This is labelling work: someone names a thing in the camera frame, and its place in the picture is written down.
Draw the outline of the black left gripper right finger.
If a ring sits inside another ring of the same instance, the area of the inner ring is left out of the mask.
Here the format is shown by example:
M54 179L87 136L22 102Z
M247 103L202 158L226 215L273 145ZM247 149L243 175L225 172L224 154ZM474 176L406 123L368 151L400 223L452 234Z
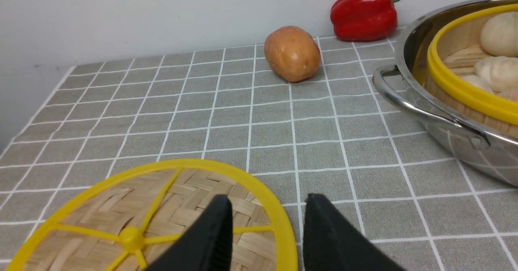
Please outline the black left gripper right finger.
M306 271L403 271L364 237L324 194L309 194L303 235Z

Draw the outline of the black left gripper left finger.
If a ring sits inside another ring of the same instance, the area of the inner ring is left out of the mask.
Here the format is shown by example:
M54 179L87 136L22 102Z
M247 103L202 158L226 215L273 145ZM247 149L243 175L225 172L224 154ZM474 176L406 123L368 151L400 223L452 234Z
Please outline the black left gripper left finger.
M196 221L147 271L229 271L233 251L232 204L217 194Z

